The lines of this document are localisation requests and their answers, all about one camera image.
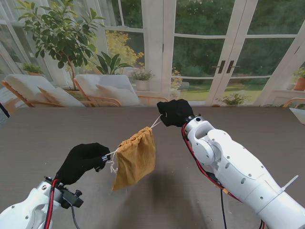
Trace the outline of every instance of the green lawn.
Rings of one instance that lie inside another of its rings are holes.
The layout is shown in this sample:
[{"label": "green lawn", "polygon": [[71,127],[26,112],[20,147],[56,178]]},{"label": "green lawn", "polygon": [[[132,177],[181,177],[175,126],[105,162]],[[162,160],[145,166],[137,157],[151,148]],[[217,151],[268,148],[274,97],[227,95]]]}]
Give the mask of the green lawn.
[{"label": "green lawn", "polygon": [[[190,85],[187,91],[182,91],[180,98],[188,101],[204,101],[207,98],[210,87],[211,85],[209,84]],[[253,103],[263,88],[264,85],[235,83],[227,86],[223,96],[244,90],[244,94],[249,96],[248,103]]]}]

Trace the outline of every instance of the mustard yellow bag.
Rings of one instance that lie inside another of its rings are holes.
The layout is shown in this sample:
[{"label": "mustard yellow bag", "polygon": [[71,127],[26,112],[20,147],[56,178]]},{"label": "mustard yellow bag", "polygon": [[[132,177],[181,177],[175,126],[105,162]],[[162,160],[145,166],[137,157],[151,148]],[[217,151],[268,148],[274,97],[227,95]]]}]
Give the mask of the mustard yellow bag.
[{"label": "mustard yellow bag", "polygon": [[156,164],[156,147],[153,130],[145,127],[126,141],[116,153],[118,169],[112,190],[134,185],[145,175],[151,173]]}]

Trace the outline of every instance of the table surface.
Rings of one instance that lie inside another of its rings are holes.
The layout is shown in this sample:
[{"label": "table surface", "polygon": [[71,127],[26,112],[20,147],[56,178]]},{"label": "table surface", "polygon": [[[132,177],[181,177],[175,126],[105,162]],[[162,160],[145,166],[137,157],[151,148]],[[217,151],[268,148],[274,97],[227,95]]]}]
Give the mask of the table surface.
[{"label": "table surface", "polygon": [[[215,127],[228,132],[258,157],[280,186],[305,206],[305,126],[289,109],[275,107],[194,107]],[[152,107],[21,108],[0,129],[0,212],[23,201],[43,176],[53,177],[69,150],[80,143],[117,145],[158,117]],[[153,129],[156,169],[138,184],[111,191],[109,166],[87,172],[70,190],[83,192],[76,209],[81,229],[221,229],[220,190],[198,170],[180,128]],[[257,229],[248,206],[224,196],[228,228]],[[55,229],[74,229],[71,211],[53,214]]]}]

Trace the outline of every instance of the white cushion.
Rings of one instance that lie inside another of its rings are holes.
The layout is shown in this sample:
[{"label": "white cushion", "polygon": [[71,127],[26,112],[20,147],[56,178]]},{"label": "white cushion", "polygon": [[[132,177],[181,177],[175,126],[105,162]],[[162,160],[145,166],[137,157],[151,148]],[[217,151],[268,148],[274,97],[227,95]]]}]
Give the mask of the white cushion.
[{"label": "white cushion", "polygon": [[100,90],[102,97],[118,100],[122,106],[139,106],[141,102],[137,95],[128,89],[120,89],[112,86],[96,85]]},{"label": "white cushion", "polygon": [[[35,75],[10,74],[5,81],[28,101],[49,102],[38,87],[42,89],[55,89],[55,87],[44,77]],[[34,104],[36,107],[46,105]]]},{"label": "white cushion", "polygon": [[85,107],[80,101],[75,99],[72,95],[65,92],[60,87],[53,89],[42,89],[42,94],[51,101],[51,103],[59,104],[63,106]]},{"label": "white cushion", "polygon": [[295,114],[297,119],[305,125],[305,110],[290,108],[290,110]]},{"label": "white cushion", "polygon": [[127,89],[136,96],[136,93],[126,75],[81,74],[76,76],[76,80],[86,95],[102,97],[100,90],[96,87],[98,84],[102,86],[112,86],[119,89]]}]

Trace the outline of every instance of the black glove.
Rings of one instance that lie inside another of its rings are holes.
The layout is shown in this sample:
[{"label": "black glove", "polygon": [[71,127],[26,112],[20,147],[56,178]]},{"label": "black glove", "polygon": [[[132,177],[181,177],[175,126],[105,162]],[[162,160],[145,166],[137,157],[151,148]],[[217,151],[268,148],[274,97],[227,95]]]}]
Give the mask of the black glove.
[{"label": "black glove", "polygon": [[105,167],[102,156],[110,153],[107,147],[99,143],[80,144],[73,147],[66,160],[56,173],[57,179],[64,185],[71,185],[88,170]]},{"label": "black glove", "polygon": [[191,106],[184,99],[158,102],[157,107],[162,114],[160,118],[166,126],[182,127],[187,117],[194,116]]}]

